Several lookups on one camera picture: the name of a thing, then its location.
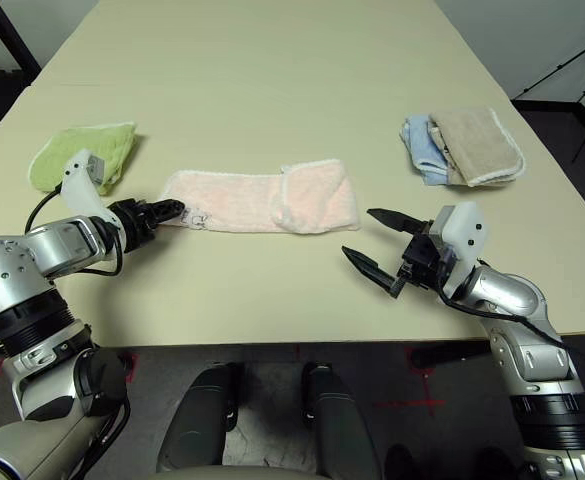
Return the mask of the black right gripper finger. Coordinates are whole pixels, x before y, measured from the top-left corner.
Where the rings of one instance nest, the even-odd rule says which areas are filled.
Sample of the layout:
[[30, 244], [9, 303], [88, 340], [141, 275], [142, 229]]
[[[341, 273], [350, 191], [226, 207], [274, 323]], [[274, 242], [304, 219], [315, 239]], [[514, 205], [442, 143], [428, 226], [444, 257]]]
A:
[[381, 224], [397, 232], [407, 232], [411, 235], [416, 235], [426, 229], [425, 221], [418, 220], [398, 211], [371, 208], [367, 210], [367, 213]]
[[342, 246], [341, 250], [363, 276], [381, 287], [392, 298], [399, 296], [406, 283], [403, 278], [386, 273], [377, 262], [357, 250], [346, 246]]

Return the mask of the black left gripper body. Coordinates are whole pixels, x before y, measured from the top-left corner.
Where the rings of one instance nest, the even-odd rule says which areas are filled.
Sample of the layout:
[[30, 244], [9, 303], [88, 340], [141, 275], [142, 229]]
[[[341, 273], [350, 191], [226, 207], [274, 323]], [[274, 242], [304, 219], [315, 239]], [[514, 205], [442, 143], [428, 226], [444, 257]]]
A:
[[123, 226], [126, 241], [124, 252], [130, 253], [155, 239], [158, 213], [153, 203], [126, 199], [114, 202], [108, 209]]

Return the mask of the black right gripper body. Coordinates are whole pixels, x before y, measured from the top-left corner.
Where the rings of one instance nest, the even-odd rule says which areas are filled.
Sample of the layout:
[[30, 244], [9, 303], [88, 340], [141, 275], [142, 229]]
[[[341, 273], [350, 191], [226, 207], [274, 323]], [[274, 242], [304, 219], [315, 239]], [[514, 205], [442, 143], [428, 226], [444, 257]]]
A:
[[438, 292], [443, 282], [448, 279], [455, 266], [453, 253], [441, 254], [429, 235], [434, 221], [425, 221], [426, 229], [412, 235], [412, 239], [402, 254], [402, 264], [397, 277], [406, 283]]

